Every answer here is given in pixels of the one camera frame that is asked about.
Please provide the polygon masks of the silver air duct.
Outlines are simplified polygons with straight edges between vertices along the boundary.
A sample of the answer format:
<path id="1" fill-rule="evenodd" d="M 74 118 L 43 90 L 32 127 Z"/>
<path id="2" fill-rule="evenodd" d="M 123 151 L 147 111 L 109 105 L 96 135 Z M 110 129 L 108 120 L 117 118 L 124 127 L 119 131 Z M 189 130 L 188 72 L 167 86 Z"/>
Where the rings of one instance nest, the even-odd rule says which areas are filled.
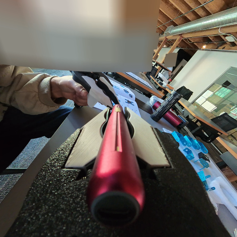
<path id="1" fill-rule="evenodd" d="M 224 27 L 237 24 L 237 7 L 227 9 L 182 25 L 169 26 L 164 36 L 179 35 L 189 32 L 202 31 L 216 27 Z"/>

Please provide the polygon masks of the black servo motor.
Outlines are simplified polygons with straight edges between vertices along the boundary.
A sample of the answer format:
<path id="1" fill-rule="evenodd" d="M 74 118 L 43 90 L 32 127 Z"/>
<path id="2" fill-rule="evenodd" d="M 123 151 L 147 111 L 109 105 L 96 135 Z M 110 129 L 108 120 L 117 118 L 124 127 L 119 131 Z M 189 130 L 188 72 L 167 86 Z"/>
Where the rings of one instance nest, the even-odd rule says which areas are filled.
<path id="1" fill-rule="evenodd" d="M 203 152 L 198 153 L 198 158 L 199 159 L 203 159 L 203 160 L 205 160 L 205 161 L 210 163 L 209 157 L 206 154 L 204 154 Z"/>

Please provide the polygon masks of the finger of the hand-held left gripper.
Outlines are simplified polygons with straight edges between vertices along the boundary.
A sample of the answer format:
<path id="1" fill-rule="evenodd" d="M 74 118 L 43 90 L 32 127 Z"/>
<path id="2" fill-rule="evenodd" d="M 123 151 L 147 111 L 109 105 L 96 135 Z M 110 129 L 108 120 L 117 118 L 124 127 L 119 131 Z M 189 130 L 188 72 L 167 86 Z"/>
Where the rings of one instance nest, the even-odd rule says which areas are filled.
<path id="1" fill-rule="evenodd" d="M 104 77 L 98 77 L 97 81 L 89 76 L 82 76 L 85 82 L 81 84 L 88 92 L 88 105 L 93 107 L 97 102 L 112 108 L 113 104 L 108 96 L 109 92 L 112 92 L 112 86 L 109 85 L 108 81 Z"/>
<path id="2" fill-rule="evenodd" d="M 100 81 L 105 85 L 105 90 L 100 89 L 99 87 L 96 89 L 95 98 L 103 105 L 107 107 L 113 107 L 113 104 L 120 105 L 119 100 L 116 96 L 114 88 L 112 84 L 109 82 L 107 78 L 99 77 Z"/>

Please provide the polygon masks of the black bit holder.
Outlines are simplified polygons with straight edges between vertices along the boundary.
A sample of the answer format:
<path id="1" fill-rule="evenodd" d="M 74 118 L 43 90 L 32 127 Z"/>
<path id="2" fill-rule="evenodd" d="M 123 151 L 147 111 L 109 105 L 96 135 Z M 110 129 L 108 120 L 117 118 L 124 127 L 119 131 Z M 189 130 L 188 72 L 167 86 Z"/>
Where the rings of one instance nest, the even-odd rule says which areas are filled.
<path id="1" fill-rule="evenodd" d="M 173 90 L 170 95 L 161 103 L 161 105 L 150 115 L 150 117 L 158 122 L 169 110 L 170 108 L 182 98 L 182 94 Z"/>

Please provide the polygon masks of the person's left hand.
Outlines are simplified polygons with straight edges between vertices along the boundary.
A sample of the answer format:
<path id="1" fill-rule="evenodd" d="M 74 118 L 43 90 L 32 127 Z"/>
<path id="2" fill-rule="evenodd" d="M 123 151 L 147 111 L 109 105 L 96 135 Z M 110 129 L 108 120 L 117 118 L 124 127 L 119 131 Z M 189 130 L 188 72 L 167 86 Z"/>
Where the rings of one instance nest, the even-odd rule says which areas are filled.
<path id="1" fill-rule="evenodd" d="M 54 77 L 50 82 L 51 98 L 65 98 L 75 102 L 78 106 L 87 106 L 86 89 L 72 79 L 72 76 Z"/>

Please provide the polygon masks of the white foam sheet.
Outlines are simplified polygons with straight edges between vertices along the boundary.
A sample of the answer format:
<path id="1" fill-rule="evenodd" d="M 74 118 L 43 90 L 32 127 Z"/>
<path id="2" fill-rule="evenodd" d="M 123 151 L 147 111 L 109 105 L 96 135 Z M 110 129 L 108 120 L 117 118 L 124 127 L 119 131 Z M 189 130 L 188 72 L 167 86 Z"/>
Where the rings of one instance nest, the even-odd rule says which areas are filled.
<path id="1" fill-rule="evenodd" d="M 223 172 L 213 162 L 209 154 L 204 154 L 209 158 L 210 162 L 204 159 L 199 161 L 198 153 L 202 150 L 196 150 L 193 146 L 184 146 L 181 141 L 179 150 L 189 161 L 196 173 L 203 174 L 202 184 L 208 194 L 211 203 L 214 206 L 216 213 L 220 213 L 221 207 L 227 209 L 227 213 L 237 219 L 237 191 L 227 180 Z"/>

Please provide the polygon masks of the red electric screwdriver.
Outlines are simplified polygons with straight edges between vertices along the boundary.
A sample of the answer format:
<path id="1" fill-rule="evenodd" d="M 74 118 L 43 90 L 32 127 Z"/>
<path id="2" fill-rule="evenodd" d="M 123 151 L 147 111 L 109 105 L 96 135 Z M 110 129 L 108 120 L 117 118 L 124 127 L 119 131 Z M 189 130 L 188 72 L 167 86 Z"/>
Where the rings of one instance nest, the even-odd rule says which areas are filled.
<path id="1" fill-rule="evenodd" d="M 112 108 L 87 187 L 94 218 L 108 226 L 132 223 L 145 203 L 145 190 L 127 121 L 120 105 Z"/>

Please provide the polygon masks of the instruction manual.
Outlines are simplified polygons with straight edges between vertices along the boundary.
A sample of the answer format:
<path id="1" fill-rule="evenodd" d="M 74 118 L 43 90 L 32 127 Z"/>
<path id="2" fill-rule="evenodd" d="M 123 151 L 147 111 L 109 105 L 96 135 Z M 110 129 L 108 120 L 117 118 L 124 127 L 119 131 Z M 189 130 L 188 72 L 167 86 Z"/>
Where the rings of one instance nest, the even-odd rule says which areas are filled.
<path id="1" fill-rule="evenodd" d="M 141 116 L 138 109 L 138 105 L 135 102 L 135 94 L 129 88 L 126 88 L 124 85 L 120 85 L 111 79 L 109 80 L 113 85 L 114 91 L 116 93 L 120 105 L 123 107 L 123 110 L 125 107 L 127 107 L 131 109 L 134 113 L 136 113 L 138 116 Z"/>

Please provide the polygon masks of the person's legs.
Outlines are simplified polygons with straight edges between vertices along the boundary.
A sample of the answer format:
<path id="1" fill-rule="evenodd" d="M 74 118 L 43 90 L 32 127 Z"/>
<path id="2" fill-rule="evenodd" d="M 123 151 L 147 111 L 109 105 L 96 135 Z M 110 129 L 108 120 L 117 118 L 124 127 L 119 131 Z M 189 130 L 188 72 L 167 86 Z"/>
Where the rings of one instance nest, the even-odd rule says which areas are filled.
<path id="1" fill-rule="evenodd" d="M 0 122 L 0 172 L 16 159 L 31 139 L 51 138 L 72 109 L 62 105 L 52 112 L 30 115 L 8 107 Z"/>

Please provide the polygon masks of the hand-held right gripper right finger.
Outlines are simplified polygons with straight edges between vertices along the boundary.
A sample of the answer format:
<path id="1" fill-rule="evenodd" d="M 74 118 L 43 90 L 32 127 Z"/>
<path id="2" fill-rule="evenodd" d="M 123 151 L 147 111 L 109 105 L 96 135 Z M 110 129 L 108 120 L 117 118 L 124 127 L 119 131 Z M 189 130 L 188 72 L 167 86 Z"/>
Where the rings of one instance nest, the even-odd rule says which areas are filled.
<path id="1" fill-rule="evenodd" d="M 153 127 L 131 109 L 125 107 L 125 116 L 133 127 L 132 144 L 135 155 L 152 168 L 170 167 L 170 163 L 155 135 Z"/>

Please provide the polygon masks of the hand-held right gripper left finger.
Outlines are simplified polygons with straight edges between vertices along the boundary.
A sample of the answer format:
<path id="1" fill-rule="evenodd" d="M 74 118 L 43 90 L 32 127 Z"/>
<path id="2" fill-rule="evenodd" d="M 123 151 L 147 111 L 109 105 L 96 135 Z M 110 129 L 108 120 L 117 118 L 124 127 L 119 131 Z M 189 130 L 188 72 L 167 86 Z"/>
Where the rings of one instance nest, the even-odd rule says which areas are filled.
<path id="1" fill-rule="evenodd" d="M 105 116 L 108 109 L 104 109 L 82 127 L 65 168 L 84 168 L 97 156 L 102 142 L 100 129 L 106 120 Z"/>

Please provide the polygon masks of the wooden table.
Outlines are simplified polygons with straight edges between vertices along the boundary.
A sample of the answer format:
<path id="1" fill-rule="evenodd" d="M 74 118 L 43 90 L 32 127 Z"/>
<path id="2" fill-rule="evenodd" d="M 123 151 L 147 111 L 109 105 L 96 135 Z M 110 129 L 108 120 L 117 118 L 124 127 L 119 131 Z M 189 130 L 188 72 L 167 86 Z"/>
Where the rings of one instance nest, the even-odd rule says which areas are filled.
<path id="1" fill-rule="evenodd" d="M 209 119 L 205 114 L 203 114 L 200 110 L 198 110 L 194 105 L 192 105 L 190 102 L 185 100 L 184 98 L 181 98 L 177 104 L 182 106 L 184 109 L 186 109 L 193 117 L 195 117 L 197 120 L 205 123 L 209 127 L 212 127 L 218 133 L 228 135 L 227 132 L 225 132 L 223 129 L 221 129 L 218 125 L 216 125 L 211 119 Z"/>

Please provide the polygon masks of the dark grey desk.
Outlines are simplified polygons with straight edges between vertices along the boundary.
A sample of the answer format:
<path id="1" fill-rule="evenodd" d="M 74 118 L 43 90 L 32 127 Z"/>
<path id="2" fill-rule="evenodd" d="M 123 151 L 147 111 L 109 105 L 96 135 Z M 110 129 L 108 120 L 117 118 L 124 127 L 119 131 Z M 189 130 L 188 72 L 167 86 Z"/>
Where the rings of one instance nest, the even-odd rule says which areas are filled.
<path id="1" fill-rule="evenodd" d="M 74 108 L 0 204 L 1 237 L 233 237 L 191 164 L 155 129 L 171 168 L 142 169 L 147 194 L 138 220 L 106 227 L 88 212 L 83 168 L 63 168 L 81 127 L 99 110 Z"/>

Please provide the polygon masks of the red tube case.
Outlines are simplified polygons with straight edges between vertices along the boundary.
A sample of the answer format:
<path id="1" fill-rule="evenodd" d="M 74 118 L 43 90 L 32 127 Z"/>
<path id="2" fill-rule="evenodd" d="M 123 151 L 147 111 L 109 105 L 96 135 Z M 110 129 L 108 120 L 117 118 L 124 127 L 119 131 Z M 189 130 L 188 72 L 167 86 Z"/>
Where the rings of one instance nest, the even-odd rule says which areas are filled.
<path id="1" fill-rule="evenodd" d="M 172 111 L 168 111 L 166 114 L 164 114 L 163 118 L 174 127 L 177 127 L 183 123 L 183 121 Z"/>

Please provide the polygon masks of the group of blue metal brackets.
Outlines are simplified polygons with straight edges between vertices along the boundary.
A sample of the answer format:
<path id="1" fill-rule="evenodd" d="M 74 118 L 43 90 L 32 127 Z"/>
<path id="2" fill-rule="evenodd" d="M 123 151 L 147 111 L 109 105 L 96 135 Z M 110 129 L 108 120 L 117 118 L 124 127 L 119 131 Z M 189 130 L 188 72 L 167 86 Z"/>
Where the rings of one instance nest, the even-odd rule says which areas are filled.
<path id="1" fill-rule="evenodd" d="M 174 137 L 174 139 L 178 143 L 181 143 L 183 146 L 185 146 L 185 148 L 183 149 L 183 152 L 185 152 L 185 157 L 189 161 L 191 161 L 195 158 L 190 147 L 193 147 L 196 150 L 201 149 L 201 152 L 203 152 L 204 154 L 208 153 L 208 150 L 205 148 L 205 146 L 201 142 L 194 140 L 193 138 L 191 138 L 187 135 L 183 136 L 182 134 L 180 134 L 176 131 L 172 132 L 171 135 Z M 203 171 L 204 168 L 209 168 L 209 162 L 207 162 L 203 159 L 199 159 L 199 158 L 197 160 L 195 160 L 194 162 L 197 162 L 197 161 L 202 165 L 202 168 L 200 169 L 200 171 L 197 174 L 198 174 L 200 180 L 202 181 L 206 191 L 215 190 L 215 187 L 209 187 L 208 183 L 206 181 L 206 179 L 210 178 L 211 176 L 210 175 L 206 176 Z"/>

